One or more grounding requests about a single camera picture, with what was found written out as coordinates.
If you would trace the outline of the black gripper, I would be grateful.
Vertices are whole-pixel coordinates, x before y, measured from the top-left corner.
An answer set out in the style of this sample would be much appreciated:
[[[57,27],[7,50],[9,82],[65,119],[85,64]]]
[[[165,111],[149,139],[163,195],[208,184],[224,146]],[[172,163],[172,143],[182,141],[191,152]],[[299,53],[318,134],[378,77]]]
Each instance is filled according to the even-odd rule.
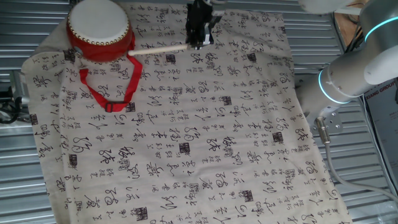
[[[189,49],[202,49],[211,44],[211,24],[213,6],[208,0],[194,0],[187,4],[187,37]]]

